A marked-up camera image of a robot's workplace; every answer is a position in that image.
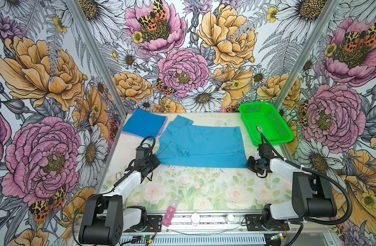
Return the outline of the green plastic basket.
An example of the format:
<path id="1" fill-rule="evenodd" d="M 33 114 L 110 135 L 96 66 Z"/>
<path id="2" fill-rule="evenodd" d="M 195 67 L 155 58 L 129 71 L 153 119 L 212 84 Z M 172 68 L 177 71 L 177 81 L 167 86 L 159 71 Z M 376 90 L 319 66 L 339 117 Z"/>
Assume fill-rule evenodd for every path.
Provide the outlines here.
<path id="1" fill-rule="evenodd" d="M 272 104 L 263 101 L 243 103 L 239 112 L 253 145 L 262 143 L 261 134 L 274 146 L 293 140 L 292 131 Z"/>

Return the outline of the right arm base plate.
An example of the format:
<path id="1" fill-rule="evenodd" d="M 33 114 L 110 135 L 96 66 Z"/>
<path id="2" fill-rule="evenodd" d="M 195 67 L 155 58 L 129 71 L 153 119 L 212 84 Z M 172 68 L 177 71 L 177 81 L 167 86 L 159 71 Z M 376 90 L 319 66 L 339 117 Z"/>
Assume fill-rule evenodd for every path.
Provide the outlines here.
<path id="1" fill-rule="evenodd" d="M 245 215 L 242 224 L 248 231 L 289 231 L 287 221 L 270 219 L 263 222 L 259 214 Z"/>

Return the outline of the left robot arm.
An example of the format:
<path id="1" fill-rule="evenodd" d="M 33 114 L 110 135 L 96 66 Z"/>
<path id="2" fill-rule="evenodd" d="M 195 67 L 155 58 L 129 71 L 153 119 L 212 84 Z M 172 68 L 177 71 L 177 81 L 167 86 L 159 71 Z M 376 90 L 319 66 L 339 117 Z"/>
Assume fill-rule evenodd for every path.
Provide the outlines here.
<path id="1" fill-rule="evenodd" d="M 80 245 L 116 246 L 126 230 L 145 227 L 148 222 L 146 208 L 126 206 L 125 202 L 159 165 L 160 161 L 150 147 L 138 147 L 136 159 L 113 187 L 85 201 L 76 242 Z"/>

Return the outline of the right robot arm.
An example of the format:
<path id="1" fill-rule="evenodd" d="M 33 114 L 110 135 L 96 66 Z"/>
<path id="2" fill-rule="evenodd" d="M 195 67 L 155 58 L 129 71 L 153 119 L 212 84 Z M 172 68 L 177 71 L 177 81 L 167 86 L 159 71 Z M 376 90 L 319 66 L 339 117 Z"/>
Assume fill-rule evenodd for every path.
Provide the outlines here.
<path id="1" fill-rule="evenodd" d="M 280 157 L 268 143 L 261 143 L 258 152 L 260 158 L 249 157 L 247 169 L 260 178 L 276 173 L 291 183 L 291 199 L 280 204 L 265 205 L 262 223 L 336 216 L 332 185 L 326 175 L 305 171 L 302 166 Z"/>

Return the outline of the white bottle cap right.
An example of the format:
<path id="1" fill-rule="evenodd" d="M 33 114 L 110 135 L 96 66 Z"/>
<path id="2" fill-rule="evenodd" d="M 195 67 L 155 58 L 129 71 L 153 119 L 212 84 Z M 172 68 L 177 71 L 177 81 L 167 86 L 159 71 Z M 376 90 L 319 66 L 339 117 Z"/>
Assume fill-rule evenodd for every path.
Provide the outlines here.
<path id="1" fill-rule="evenodd" d="M 233 214 L 228 214 L 225 218 L 227 224 L 234 223 L 235 216 Z"/>

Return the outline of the pink clear plastic bottle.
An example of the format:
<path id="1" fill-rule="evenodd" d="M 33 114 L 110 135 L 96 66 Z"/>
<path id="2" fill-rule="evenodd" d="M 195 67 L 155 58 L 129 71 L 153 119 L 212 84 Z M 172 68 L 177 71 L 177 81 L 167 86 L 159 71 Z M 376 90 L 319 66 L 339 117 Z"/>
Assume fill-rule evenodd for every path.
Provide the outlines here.
<path id="1" fill-rule="evenodd" d="M 163 216 L 163 219 L 162 219 L 162 222 L 161 224 L 164 226 L 164 227 L 169 227 L 171 222 L 172 222 L 172 219 L 174 218 L 174 215 L 176 213 L 176 209 L 179 205 L 181 201 L 181 197 L 180 196 L 174 196 L 166 210 L 166 213 L 165 215 Z"/>

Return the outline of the white bottle cap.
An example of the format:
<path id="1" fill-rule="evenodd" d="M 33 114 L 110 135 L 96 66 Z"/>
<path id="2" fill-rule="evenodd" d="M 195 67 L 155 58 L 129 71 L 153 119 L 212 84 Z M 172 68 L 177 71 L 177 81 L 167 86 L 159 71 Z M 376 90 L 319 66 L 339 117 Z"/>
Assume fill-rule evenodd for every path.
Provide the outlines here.
<path id="1" fill-rule="evenodd" d="M 200 217 L 199 213 L 193 213 L 191 215 L 191 224 L 193 226 L 195 226 L 195 227 L 198 226 L 200 224 L 200 220 L 201 220 L 201 217 Z"/>
<path id="2" fill-rule="evenodd" d="M 228 214 L 225 218 L 227 224 L 234 223 L 235 216 L 233 214 Z"/>

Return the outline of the white bottle cap left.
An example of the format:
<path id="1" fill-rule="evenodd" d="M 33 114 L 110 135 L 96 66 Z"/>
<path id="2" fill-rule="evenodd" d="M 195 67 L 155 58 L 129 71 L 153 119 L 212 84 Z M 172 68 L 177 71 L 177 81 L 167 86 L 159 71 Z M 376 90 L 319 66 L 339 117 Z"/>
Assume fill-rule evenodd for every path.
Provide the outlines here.
<path id="1" fill-rule="evenodd" d="M 200 217 L 199 213 L 193 213 L 191 215 L 191 224 L 193 226 L 195 226 L 195 227 L 198 226 L 200 224 L 200 220 L 201 220 L 201 217 Z"/>

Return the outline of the aluminium corner post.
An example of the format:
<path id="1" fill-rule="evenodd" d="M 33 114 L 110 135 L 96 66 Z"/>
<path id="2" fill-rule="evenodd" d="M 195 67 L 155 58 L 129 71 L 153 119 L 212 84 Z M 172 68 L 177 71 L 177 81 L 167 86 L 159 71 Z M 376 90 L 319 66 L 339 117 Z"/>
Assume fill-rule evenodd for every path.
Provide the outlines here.
<path id="1" fill-rule="evenodd" d="M 339 5 L 340 0 L 327 1 L 324 6 L 323 12 L 319 16 L 318 22 L 313 28 L 312 34 L 308 35 L 305 45 L 303 46 L 302 51 L 299 53 L 298 58 L 291 69 L 287 80 L 283 88 L 280 90 L 279 95 L 274 101 L 273 105 L 278 110 L 283 104 L 286 96 L 288 95 L 291 87 L 298 78 L 301 67 L 304 65 L 304 62 L 308 59 L 309 53 L 314 49 L 316 41 L 319 39 L 324 30 L 327 29 L 328 23 L 335 13 L 337 6 Z"/>
<path id="2" fill-rule="evenodd" d="M 73 15 L 73 19 L 80 30 L 83 39 L 85 40 L 84 43 L 87 45 L 99 71 L 101 76 L 103 77 L 106 85 L 108 86 L 111 96 L 121 114 L 123 119 L 126 118 L 128 112 L 123 105 L 123 102 L 120 98 L 119 93 L 117 92 L 116 86 L 112 81 L 112 76 L 108 70 L 108 67 L 102 57 L 102 54 L 99 50 L 97 45 L 96 39 L 92 34 L 92 29 L 88 26 L 87 21 L 85 20 L 85 16 L 82 12 L 82 9 L 79 5 L 78 1 L 68 1 L 67 3 L 68 9 L 71 11 Z"/>

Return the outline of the right aluminium corner post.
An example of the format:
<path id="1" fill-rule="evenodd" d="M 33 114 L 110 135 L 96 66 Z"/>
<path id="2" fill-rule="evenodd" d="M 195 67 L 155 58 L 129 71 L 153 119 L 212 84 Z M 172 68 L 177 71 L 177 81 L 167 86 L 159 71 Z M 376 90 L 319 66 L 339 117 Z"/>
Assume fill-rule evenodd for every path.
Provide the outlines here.
<path id="1" fill-rule="evenodd" d="M 283 104 L 286 96 L 288 95 L 291 87 L 298 78 L 301 67 L 304 65 L 304 62 L 308 59 L 309 53 L 314 49 L 316 41 L 319 39 L 324 30 L 327 29 L 328 23 L 335 13 L 337 6 L 339 5 L 340 0 L 327 1 L 324 6 L 323 12 L 319 16 L 318 22 L 313 28 L 312 34 L 308 35 L 305 45 L 303 46 L 302 51 L 299 53 L 298 58 L 291 69 L 287 80 L 283 88 L 280 90 L 279 95 L 274 101 L 273 105 L 278 110 Z"/>

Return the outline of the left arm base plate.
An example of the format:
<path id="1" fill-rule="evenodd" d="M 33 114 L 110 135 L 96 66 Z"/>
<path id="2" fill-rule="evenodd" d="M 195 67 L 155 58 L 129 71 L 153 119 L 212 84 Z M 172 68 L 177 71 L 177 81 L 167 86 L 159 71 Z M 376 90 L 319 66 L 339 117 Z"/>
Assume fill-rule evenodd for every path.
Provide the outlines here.
<path id="1" fill-rule="evenodd" d="M 124 233 L 161 232 L 162 219 L 163 217 L 161 215 L 148 215 L 146 223 L 134 225 L 125 230 Z"/>

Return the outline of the folded dark blue t shirt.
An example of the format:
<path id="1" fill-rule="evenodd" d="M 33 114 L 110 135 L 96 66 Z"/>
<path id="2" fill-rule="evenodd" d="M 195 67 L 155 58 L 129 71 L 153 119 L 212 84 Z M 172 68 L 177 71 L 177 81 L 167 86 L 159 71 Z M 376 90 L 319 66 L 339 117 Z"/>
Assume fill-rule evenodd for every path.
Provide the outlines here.
<path id="1" fill-rule="evenodd" d="M 142 138 L 160 135 L 165 123 L 166 116 L 136 109 L 122 128 L 122 132 Z"/>

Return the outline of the light blue t shirt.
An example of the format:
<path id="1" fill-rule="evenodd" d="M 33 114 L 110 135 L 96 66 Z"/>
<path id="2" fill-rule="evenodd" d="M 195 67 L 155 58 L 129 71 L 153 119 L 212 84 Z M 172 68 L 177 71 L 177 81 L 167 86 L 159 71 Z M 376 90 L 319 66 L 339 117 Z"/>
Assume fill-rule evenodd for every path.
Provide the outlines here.
<path id="1" fill-rule="evenodd" d="M 196 126 L 177 116 L 159 138 L 163 165 L 197 168 L 244 168 L 246 154 L 239 127 Z"/>

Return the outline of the left aluminium corner post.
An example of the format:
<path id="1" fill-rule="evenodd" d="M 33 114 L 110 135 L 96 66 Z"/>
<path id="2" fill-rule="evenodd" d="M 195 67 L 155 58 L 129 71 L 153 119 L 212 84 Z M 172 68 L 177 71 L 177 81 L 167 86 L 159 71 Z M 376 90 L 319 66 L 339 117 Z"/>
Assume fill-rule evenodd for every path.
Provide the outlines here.
<path id="1" fill-rule="evenodd" d="M 108 86 L 111 96 L 121 114 L 123 119 L 126 118 L 128 112 L 123 105 L 123 102 L 120 98 L 119 93 L 117 92 L 116 86 L 112 81 L 112 76 L 108 70 L 108 67 L 102 57 L 102 54 L 99 50 L 97 45 L 96 39 L 92 34 L 92 29 L 88 26 L 87 21 L 85 20 L 85 16 L 82 12 L 82 9 L 79 5 L 78 1 L 68 1 L 67 3 L 68 9 L 71 11 L 73 15 L 73 19 L 80 30 L 83 39 L 85 40 L 84 43 L 87 45 L 99 71 L 101 76 L 103 77 L 106 85 Z"/>

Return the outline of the aluminium front rail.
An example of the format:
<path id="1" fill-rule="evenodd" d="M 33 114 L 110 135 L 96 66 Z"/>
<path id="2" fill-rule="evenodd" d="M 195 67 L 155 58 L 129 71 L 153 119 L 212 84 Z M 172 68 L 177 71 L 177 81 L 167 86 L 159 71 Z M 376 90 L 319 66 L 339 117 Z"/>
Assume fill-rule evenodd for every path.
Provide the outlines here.
<path id="1" fill-rule="evenodd" d="M 199 213 L 201 220 L 198 226 L 193 226 L 191 224 L 191 215 L 193 213 Z M 234 223 L 227 224 L 226 216 L 228 214 L 233 214 L 235 216 Z M 279 232 L 293 234 L 297 232 L 299 226 L 287 222 L 289 225 L 289 231 L 248 231 L 246 226 L 242 224 L 245 215 L 248 214 L 259 214 L 256 211 L 240 211 L 240 212 L 209 212 L 209 211 L 178 211 L 175 213 L 174 218 L 169 227 L 164 227 L 162 225 L 161 232 L 142 232 L 142 233 L 124 233 L 125 229 L 121 235 L 127 237 L 128 235 L 167 235 L 167 234 L 178 234 L 178 235 L 195 235 L 195 236 L 211 236 L 216 234 L 243 234 L 243 233 L 267 233 L 276 234 Z M 162 213 L 149 213 L 148 215 L 161 215 Z"/>

